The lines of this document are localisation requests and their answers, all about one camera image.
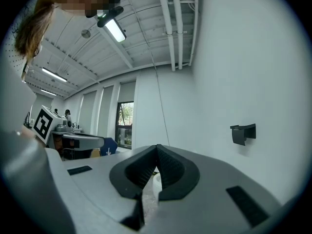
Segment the wall-mounted black bracket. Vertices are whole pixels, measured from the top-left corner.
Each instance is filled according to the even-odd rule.
[[[255,124],[248,126],[231,126],[232,139],[235,144],[245,146],[246,138],[255,138]]]

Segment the blue chair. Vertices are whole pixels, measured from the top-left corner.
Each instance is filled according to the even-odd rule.
[[[104,139],[104,146],[102,146],[100,148],[101,151],[101,156],[106,156],[107,152],[108,152],[108,148],[109,151],[112,154],[116,153],[116,149],[118,147],[116,141],[114,141],[112,138],[103,138]]]

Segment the ceiling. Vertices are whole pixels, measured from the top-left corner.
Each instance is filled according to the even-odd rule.
[[[120,5],[124,11],[116,20],[127,36],[121,43],[116,42],[105,27],[99,29],[95,18],[73,16],[56,9],[53,23],[44,35],[42,51],[30,67],[35,72],[28,72],[25,81],[66,99],[114,75],[152,67],[151,53],[143,34],[150,44],[155,64],[171,63],[160,0],[121,0]],[[194,12],[187,4],[182,4],[181,9],[183,30],[186,31],[183,34],[183,62],[188,62],[193,41]],[[174,5],[169,5],[169,10],[173,31],[176,31]],[[90,38],[85,39],[81,36],[84,29],[90,31]],[[174,43],[177,62],[176,32]],[[58,82],[57,79],[43,73],[41,67],[58,73],[68,82]]]

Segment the ponytail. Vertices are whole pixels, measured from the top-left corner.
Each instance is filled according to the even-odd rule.
[[[54,4],[46,5],[26,18],[19,26],[15,48],[21,55],[26,56],[28,62],[33,59],[51,23],[53,11]]]

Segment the roller shade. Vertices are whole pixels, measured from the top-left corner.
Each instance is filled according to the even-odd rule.
[[[107,137],[108,115],[113,93],[113,86],[104,88],[101,107],[99,110],[97,135]]]
[[[135,100],[136,82],[128,82],[120,85],[118,102],[128,102]]]
[[[51,108],[51,104],[52,104],[52,98],[49,98],[47,96],[43,96],[41,94],[36,94],[37,98],[33,104],[33,108],[31,110],[31,115],[30,118],[34,119],[36,121],[38,114],[41,110],[41,106],[46,106],[48,108]]]
[[[94,91],[83,96],[78,124],[86,134],[90,134],[91,130],[91,118],[96,93],[97,92]]]

